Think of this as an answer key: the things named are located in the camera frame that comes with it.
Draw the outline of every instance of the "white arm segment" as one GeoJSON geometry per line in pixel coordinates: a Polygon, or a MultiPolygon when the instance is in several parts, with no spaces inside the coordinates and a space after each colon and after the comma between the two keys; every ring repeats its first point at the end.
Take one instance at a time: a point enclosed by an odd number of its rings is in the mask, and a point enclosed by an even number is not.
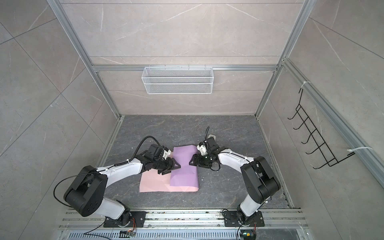
{"type": "Polygon", "coordinates": [[[244,164],[250,163],[253,161],[253,157],[246,157],[241,154],[232,152],[231,149],[224,149],[218,154],[220,163],[227,165],[236,171],[241,173],[240,167],[244,164]]]}
{"type": "Polygon", "coordinates": [[[105,169],[105,171],[103,171],[103,174],[107,175],[108,177],[106,188],[112,183],[115,183],[121,179],[135,174],[139,174],[141,172],[143,164],[138,159],[134,158],[128,164],[124,164],[117,167],[111,167],[110,169],[108,169],[109,167],[111,166],[97,168],[97,171],[105,169]]]}
{"type": "MultiPolygon", "coordinates": [[[[114,182],[117,182],[126,177],[139,174],[141,172],[143,164],[136,158],[132,159],[128,164],[124,164],[117,167],[98,167],[97,171],[103,171],[103,174],[108,176],[107,186],[111,185],[114,182]]],[[[103,201],[100,204],[100,207],[93,213],[101,216],[108,216],[112,219],[118,219],[123,212],[125,211],[124,205],[118,201],[112,199],[103,198],[103,201]]]]}
{"type": "MultiPolygon", "coordinates": [[[[224,149],[223,151],[221,151],[218,154],[218,158],[221,164],[227,165],[240,173],[241,173],[241,169],[240,169],[241,166],[253,161],[253,157],[243,156],[241,154],[232,152],[232,150],[230,149],[224,149]]],[[[240,204],[240,208],[243,211],[243,213],[247,217],[249,217],[255,212],[257,212],[262,205],[263,203],[258,204],[251,198],[251,196],[249,196],[249,194],[247,194],[244,201],[240,204]]]]}

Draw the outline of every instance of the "purple paper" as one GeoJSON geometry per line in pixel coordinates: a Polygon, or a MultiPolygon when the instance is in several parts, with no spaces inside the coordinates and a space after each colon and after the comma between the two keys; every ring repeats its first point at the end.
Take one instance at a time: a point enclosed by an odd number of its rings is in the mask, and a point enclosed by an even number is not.
{"type": "Polygon", "coordinates": [[[173,158],[181,168],[172,170],[170,173],[171,186],[199,187],[197,167],[189,165],[189,161],[195,153],[197,153],[197,148],[193,145],[173,148],[173,158]]]}

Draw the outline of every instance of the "black wire rack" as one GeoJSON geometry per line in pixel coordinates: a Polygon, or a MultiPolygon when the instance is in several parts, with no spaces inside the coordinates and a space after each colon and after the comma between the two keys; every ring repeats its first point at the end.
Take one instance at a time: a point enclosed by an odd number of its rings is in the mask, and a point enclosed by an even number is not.
{"type": "Polygon", "coordinates": [[[299,104],[297,105],[297,107],[295,108],[296,112],[295,114],[293,115],[293,117],[291,118],[288,118],[289,120],[292,120],[296,115],[298,115],[301,120],[302,120],[302,124],[298,127],[298,128],[293,128],[294,130],[298,130],[300,129],[303,125],[307,128],[308,132],[310,133],[308,139],[306,142],[301,142],[302,144],[307,144],[308,141],[310,140],[310,138],[312,137],[314,142],[316,143],[317,145],[317,148],[315,150],[313,150],[312,152],[305,152],[306,154],[312,154],[314,153],[316,150],[319,150],[322,154],[322,156],[324,157],[324,160],[325,160],[325,163],[323,165],[321,165],[320,167],[313,167],[314,169],[320,169],[322,167],[324,167],[325,165],[328,165],[330,167],[334,166],[335,164],[338,164],[342,161],[344,161],[345,159],[353,156],[355,153],[354,152],[351,152],[349,153],[345,158],[343,158],[342,160],[338,160],[335,155],[333,154],[332,150],[329,148],[328,144],[326,143],[326,141],[324,140],[323,136],[321,135],[321,133],[319,132],[319,130],[317,129],[316,125],[313,124],[313,121],[311,120],[311,118],[308,116],[308,114],[306,113],[306,111],[304,110],[304,108],[302,107],[302,105],[300,104],[301,102],[301,97],[303,96],[303,89],[300,88],[299,90],[299,94],[300,94],[300,99],[299,99],[299,104]],[[311,131],[310,128],[308,127],[307,123],[306,122],[311,122],[311,124],[313,125],[314,127],[314,130],[311,131]],[[321,138],[320,142],[319,141],[316,141],[315,137],[313,136],[314,134],[318,134],[321,138]],[[329,152],[330,152],[330,155],[331,155],[331,159],[330,160],[327,160],[326,156],[324,155],[324,148],[328,149],[329,152]]]}

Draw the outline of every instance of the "white wire basket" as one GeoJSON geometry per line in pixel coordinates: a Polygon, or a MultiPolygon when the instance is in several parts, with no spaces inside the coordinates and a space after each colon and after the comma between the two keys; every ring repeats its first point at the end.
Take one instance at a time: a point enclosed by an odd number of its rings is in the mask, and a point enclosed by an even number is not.
{"type": "Polygon", "coordinates": [[[214,72],[205,66],[146,67],[142,80],[148,94],[212,93],[214,72]]]}

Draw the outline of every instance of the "white zip tie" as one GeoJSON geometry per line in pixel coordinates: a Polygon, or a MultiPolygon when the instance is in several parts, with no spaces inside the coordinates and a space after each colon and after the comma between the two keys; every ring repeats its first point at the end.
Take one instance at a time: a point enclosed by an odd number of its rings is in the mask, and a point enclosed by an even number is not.
{"type": "Polygon", "coordinates": [[[347,151],[348,151],[348,152],[353,152],[353,151],[355,151],[355,150],[358,150],[358,149],[364,149],[364,148],[373,150],[373,148],[371,148],[371,147],[357,147],[357,148],[354,148],[354,149],[347,149],[347,151]]]}
{"type": "Polygon", "coordinates": [[[304,84],[306,83],[310,83],[310,82],[304,81],[300,88],[303,88],[304,84]]]}

